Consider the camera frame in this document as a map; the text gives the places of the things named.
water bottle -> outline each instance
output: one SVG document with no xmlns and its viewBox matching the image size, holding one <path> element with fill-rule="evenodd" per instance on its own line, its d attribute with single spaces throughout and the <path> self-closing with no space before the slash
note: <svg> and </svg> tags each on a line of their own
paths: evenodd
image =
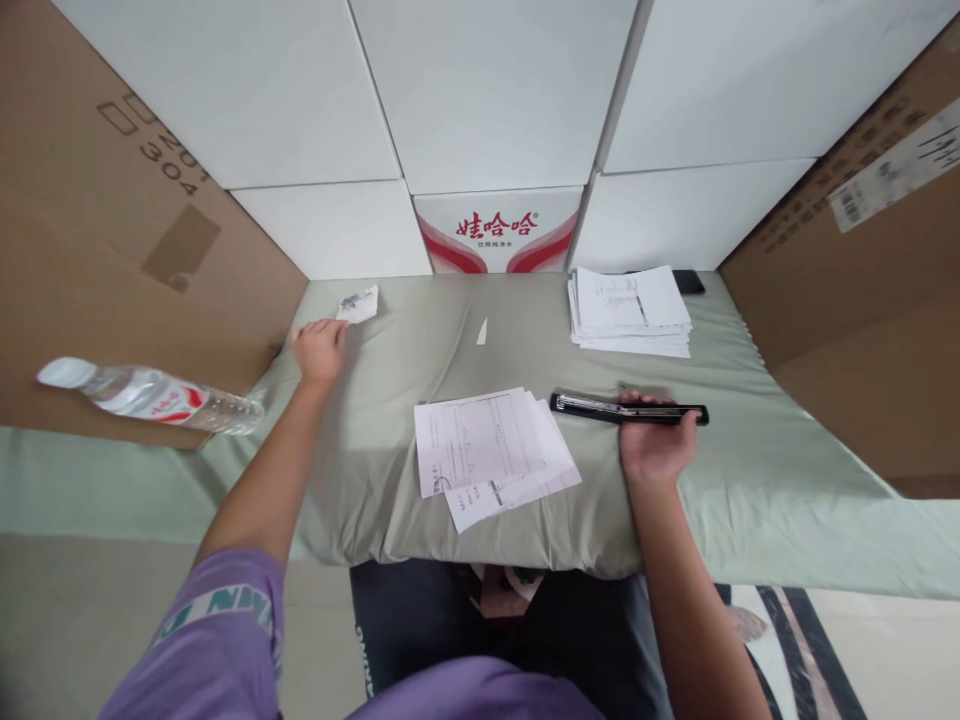
<svg viewBox="0 0 960 720">
<path fill-rule="evenodd" d="M 77 389 L 114 415 L 225 435 L 248 435 L 264 416 L 263 406 L 252 400 L 138 365 L 98 367 L 80 358 L 59 358 L 37 380 Z"/>
</svg>

person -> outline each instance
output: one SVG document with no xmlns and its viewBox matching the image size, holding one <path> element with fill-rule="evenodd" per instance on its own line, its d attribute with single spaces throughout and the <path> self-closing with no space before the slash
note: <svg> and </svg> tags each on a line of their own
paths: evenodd
<svg viewBox="0 0 960 720">
<path fill-rule="evenodd" d="M 336 320 L 292 332 L 302 378 L 101 717 L 282 717 L 284 570 L 347 335 L 347 324 Z M 635 391 L 623 399 L 652 401 Z M 353 717 L 769 718 L 677 492 L 696 452 L 695 420 L 688 413 L 680 426 L 620 429 L 645 580 L 549 573 L 509 648 L 496 646 L 496 633 L 459 592 L 450 565 L 353 568 L 373 695 Z"/>
</svg>

sage green sheet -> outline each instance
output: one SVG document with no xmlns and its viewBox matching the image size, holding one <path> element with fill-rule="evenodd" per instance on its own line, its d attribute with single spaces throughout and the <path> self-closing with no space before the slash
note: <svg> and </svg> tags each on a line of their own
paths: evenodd
<svg viewBox="0 0 960 720">
<path fill-rule="evenodd" d="M 445 500 L 420 498 L 413 406 L 524 386 L 591 394 L 619 383 L 709 406 L 680 490 L 718 582 L 960 598 L 960 503 L 897 497 L 772 380 L 719 276 L 688 298 L 692 360 L 580 350 L 564 275 L 380 280 L 380 314 L 350 360 L 317 446 L 298 552 L 349 565 L 409 557 L 619 577 L 640 567 L 616 429 L 558 423 L 583 483 L 458 535 Z M 314 282 L 297 322 L 331 315 L 372 281 Z M 488 320 L 486 345 L 477 346 Z M 261 380 L 269 413 L 247 438 L 186 453 L 0 430 L 0 532 L 197 542 L 290 396 L 285 351 Z"/>
</svg>

small paper scrap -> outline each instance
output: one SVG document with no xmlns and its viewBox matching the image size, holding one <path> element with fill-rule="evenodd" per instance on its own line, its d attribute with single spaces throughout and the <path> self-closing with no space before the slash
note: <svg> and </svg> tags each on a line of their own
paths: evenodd
<svg viewBox="0 0 960 720">
<path fill-rule="evenodd" d="M 346 320 L 353 325 L 369 320 L 377 314 L 379 297 L 379 285 L 345 297 L 337 308 L 337 320 Z"/>
</svg>

wahaha logo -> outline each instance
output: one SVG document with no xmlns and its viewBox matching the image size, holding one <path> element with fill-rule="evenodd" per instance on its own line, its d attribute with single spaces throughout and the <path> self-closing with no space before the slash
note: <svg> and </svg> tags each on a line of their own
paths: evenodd
<svg viewBox="0 0 960 720">
<path fill-rule="evenodd" d="M 178 423 L 183 420 L 186 420 L 188 417 L 193 415 L 197 409 L 203 405 L 203 395 L 200 394 L 200 391 L 196 388 L 187 387 L 186 385 L 181 386 L 184 393 L 187 396 L 187 405 L 190 406 L 190 410 L 181 410 L 180 412 L 171 413 L 169 415 L 161 415 L 161 413 L 166 412 L 170 408 L 174 407 L 177 404 L 177 401 L 180 399 L 180 393 L 176 390 L 172 390 L 170 394 L 159 403 L 151 411 L 151 420 L 156 422 L 166 422 L 166 423 Z"/>
</svg>

